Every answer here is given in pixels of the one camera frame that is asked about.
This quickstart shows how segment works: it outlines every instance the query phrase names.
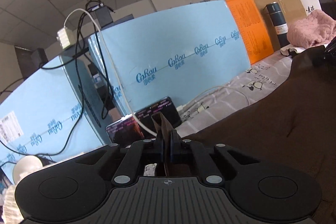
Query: smartphone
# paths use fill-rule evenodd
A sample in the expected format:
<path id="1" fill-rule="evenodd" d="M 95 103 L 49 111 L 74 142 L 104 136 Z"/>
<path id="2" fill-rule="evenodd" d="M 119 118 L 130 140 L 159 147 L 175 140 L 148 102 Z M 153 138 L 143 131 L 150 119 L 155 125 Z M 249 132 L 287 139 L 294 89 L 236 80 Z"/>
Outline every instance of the smartphone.
<path id="1" fill-rule="evenodd" d="M 178 127 L 182 120 L 176 110 L 170 97 L 165 97 L 137 112 L 135 116 L 150 130 L 156 132 L 152 115 L 156 112 L 161 112 L 166 119 L 171 123 L 173 128 Z M 134 120 L 131 114 L 122 117 L 120 120 L 106 127 L 110 139 L 114 143 L 118 143 L 121 148 L 131 145 L 135 141 L 143 139 L 152 139 L 153 135 L 141 128 Z"/>

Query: ribbed black surface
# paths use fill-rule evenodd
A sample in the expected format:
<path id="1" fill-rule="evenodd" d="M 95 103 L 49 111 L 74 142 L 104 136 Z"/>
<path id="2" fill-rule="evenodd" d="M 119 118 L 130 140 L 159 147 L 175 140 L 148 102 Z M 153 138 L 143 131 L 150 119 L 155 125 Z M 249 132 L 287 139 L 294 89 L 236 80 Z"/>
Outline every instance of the ribbed black surface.
<path id="1" fill-rule="evenodd" d="M 117 188 L 92 215 L 73 224 L 257 224 L 236 209 L 218 188 L 201 185 L 197 178 L 141 177 Z M 313 224 L 306 219 L 297 224 Z"/>

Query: bed sheet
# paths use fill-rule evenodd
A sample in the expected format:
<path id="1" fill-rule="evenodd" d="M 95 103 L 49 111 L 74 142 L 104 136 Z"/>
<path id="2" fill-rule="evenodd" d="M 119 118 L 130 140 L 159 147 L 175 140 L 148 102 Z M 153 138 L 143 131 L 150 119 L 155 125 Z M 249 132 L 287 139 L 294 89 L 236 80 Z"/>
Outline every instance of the bed sheet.
<path id="1" fill-rule="evenodd" d="M 277 51 L 223 87 L 195 98 L 179 111 L 182 124 L 176 128 L 178 134 L 196 133 L 266 97 L 288 78 L 291 64 L 291 57 Z"/>

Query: pink blanket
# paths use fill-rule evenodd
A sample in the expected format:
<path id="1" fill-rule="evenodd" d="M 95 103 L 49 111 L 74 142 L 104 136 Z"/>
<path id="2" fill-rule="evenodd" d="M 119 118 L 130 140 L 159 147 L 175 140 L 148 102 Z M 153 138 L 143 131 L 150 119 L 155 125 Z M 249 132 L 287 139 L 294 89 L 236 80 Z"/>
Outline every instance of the pink blanket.
<path id="1" fill-rule="evenodd" d="M 304 19 L 288 27 L 287 39 L 296 47 L 315 47 L 329 43 L 336 37 L 336 20 L 322 10 L 314 10 Z"/>

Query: white cable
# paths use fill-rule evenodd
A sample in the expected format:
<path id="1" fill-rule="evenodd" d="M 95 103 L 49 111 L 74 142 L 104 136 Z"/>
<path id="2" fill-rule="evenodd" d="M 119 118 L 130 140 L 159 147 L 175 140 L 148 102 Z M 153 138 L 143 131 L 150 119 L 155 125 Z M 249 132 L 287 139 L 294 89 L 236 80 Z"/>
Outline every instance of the white cable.
<path id="1" fill-rule="evenodd" d="M 197 95 L 197 96 L 196 96 L 193 100 L 191 100 L 191 101 L 196 100 L 196 99 L 197 99 L 198 97 L 200 97 L 203 93 L 205 93 L 205 92 L 207 92 L 207 91 L 209 91 L 209 90 L 216 89 L 216 88 L 226 88 L 226 89 L 234 90 L 234 91 L 240 93 L 241 95 L 243 95 L 243 96 L 245 97 L 245 99 L 247 100 L 248 106 L 251 105 L 249 98 L 247 98 L 247 96 L 246 96 L 244 93 L 242 93 L 241 91 L 239 91 L 239 90 L 237 90 L 237 89 L 235 89 L 235 88 L 232 88 L 232 87 L 230 87 L 230 86 L 226 86 L 226 85 L 217 85 L 217 86 L 213 86 L 212 88 L 209 88 L 209 89 L 207 89 L 207 90 L 201 92 L 199 95 Z"/>
<path id="2" fill-rule="evenodd" d="M 135 121 L 136 121 L 136 122 L 143 128 L 143 129 L 145 129 L 149 134 L 151 134 L 151 135 L 153 135 L 153 136 L 156 136 L 156 133 L 155 133 L 155 132 L 153 132 L 152 130 L 150 130 L 150 129 L 149 129 L 148 127 L 146 127 L 142 122 L 139 121 L 139 119 L 134 115 L 134 112 L 132 111 L 130 105 L 128 104 L 127 98 L 126 98 L 125 93 L 124 93 L 123 86 L 122 86 L 121 83 L 120 83 L 120 79 L 119 79 L 119 76 L 118 76 L 116 67 L 115 67 L 114 62 L 113 62 L 113 60 L 112 60 L 112 57 L 111 57 L 111 55 L 110 55 L 110 52 L 109 52 L 109 50 L 107 49 L 107 46 L 106 46 L 104 37 L 103 37 L 103 35 L 102 35 L 102 33 L 101 33 L 100 27 L 99 27 L 98 24 L 94 21 L 94 19 L 93 19 L 92 16 L 90 15 L 90 13 L 89 13 L 88 11 L 84 10 L 84 9 L 81 9 L 81 8 L 78 8 L 78 9 L 73 10 L 73 11 L 67 16 L 67 18 L 65 19 L 65 22 L 64 22 L 64 28 L 66 27 L 65 24 L 66 24 L 66 22 L 67 22 L 69 16 L 71 16 L 71 15 L 72 15 L 74 12 L 76 12 L 76 11 L 82 11 L 82 12 L 86 13 L 86 14 L 89 16 L 89 18 L 91 19 L 91 21 L 93 22 L 93 24 L 96 26 L 96 28 L 97 28 L 97 30 L 98 30 L 98 32 L 99 32 L 99 35 L 100 35 L 100 37 L 101 37 L 101 40 L 102 40 L 102 42 L 103 42 L 103 44 L 104 44 L 105 50 L 106 50 L 106 52 L 107 52 L 107 55 L 108 55 L 108 57 L 109 57 L 109 60 L 110 60 L 110 62 L 111 62 L 111 64 L 112 64 L 112 68 L 113 68 L 113 70 L 114 70 L 114 74 L 115 74 L 115 76 L 116 76 L 116 78 L 117 78 L 118 85 L 120 86 L 121 94 L 122 94 L 123 97 L 125 98 L 126 106 L 127 106 L 128 110 L 131 112 L 132 117 L 133 117 L 134 120 L 135 120 Z"/>

